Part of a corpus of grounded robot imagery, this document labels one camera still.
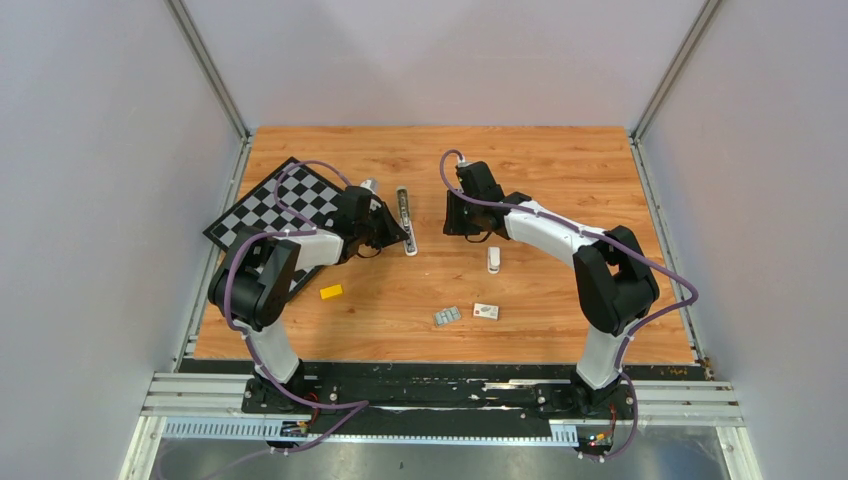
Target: yellow block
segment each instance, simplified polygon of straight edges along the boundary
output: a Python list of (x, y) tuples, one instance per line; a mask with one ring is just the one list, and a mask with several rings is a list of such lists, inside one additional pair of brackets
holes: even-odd
[(344, 293), (341, 285), (333, 285), (332, 287), (321, 289), (321, 300), (328, 300), (333, 297), (338, 297)]

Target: white wall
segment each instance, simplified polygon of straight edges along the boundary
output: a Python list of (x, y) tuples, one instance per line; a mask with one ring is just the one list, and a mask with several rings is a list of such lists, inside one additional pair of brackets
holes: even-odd
[(703, 0), (186, 3), (251, 127), (632, 127)]
[(162, 1), (0, 15), (0, 477), (112, 479), (235, 135)]
[(765, 478), (844, 478), (848, 6), (724, 3), (647, 162)]

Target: black and white checkered board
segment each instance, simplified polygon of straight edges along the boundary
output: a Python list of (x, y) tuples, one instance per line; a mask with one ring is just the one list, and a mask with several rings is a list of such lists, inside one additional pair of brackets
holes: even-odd
[[(236, 202), (203, 234), (209, 240), (227, 250), (236, 238), (236, 233), (245, 225), (252, 225), (266, 232), (279, 232), (309, 228), (302, 220), (289, 212), (283, 212), (274, 202), (274, 185), (277, 177), (288, 165), (297, 162), (294, 157), (286, 160), (271, 175), (259, 182), (241, 200)], [(322, 225), (327, 214), (336, 209), (331, 200), (341, 192), (335, 184), (322, 177), (308, 166), (289, 171), (280, 185), (280, 200), (304, 217)], [(315, 276), (321, 267), (298, 270), (289, 289), (289, 300)]]

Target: robotic arm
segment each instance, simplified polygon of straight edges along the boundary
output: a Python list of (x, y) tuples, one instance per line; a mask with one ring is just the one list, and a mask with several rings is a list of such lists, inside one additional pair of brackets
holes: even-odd
[[(580, 307), (590, 326), (572, 378), (572, 400), (584, 413), (602, 408), (620, 382), (618, 364), (628, 326), (647, 315), (659, 298), (659, 287), (650, 268), (584, 233), (606, 235), (641, 254), (633, 232), (623, 226), (609, 231), (588, 227), (550, 212), (523, 193), (504, 195), (485, 162), (467, 163), (460, 157), (456, 174), (464, 195), (489, 205), (466, 201), (448, 191), (446, 235), (467, 239), (495, 233), (533, 245), (574, 269)], [(618, 272), (610, 273), (608, 265), (617, 266)]]
[[(363, 244), (379, 251), (408, 238), (385, 202), (376, 195), (376, 190), (377, 183), (373, 179), (358, 187), (348, 186), (333, 200), (336, 210), (330, 214), (324, 228), (298, 232), (300, 235), (260, 238), (250, 245), (244, 259), (235, 266), (230, 303), (234, 326), (245, 332), (257, 357), (282, 384), (289, 385), (302, 365), (280, 319), (295, 272), (345, 263), (359, 255), (359, 247)], [(243, 227), (215, 272), (208, 298), (222, 314), (226, 280), (234, 268), (236, 252), (245, 242), (262, 234), (255, 227)], [(256, 374), (265, 375), (258, 366)]]

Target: wooden tabletop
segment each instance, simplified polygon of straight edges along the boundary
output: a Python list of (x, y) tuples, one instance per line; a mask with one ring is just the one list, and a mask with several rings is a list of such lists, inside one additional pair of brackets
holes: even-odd
[[(261, 128), (240, 196), (290, 156), (319, 159), (358, 184), (379, 182), (378, 194), (397, 217), (395, 188), (409, 189), (419, 254), (401, 245), (371, 259), (354, 258), (321, 271), (289, 304), (283, 319), (292, 346), (306, 360), (574, 363), (588, 322), (574, 273), (528, 245), (493, 236), (482, 245), (442, 234), (445, 186), (441, 154), (458, 148), (489, 164), (505, 193), (520, 191), (578, 222), (632, 229), (645, 254), (662, 263), (659, 243), (621, 128), (351, 127)], [(456, 183), (451, 161), (448, 177)], [(333, 180), (331, 172), (322, 172)], [(486, 271), (487, 246), (501, 247), (501, 272)], [(657, 274), (661, 296), (671, 285)], [(344, 294), (321, 300), (318, 290), (341, 284)], [(497, 321), (473, 318), (474, 302), (498, 305)], [(433, 314), (457, 306), (462, 319), (436, 327)], [(207, 306), (196, 358), (248, 358), (244, 342)], [(627, 352), (631, 363), (691, 363), (677, 312), (642, 329)]]

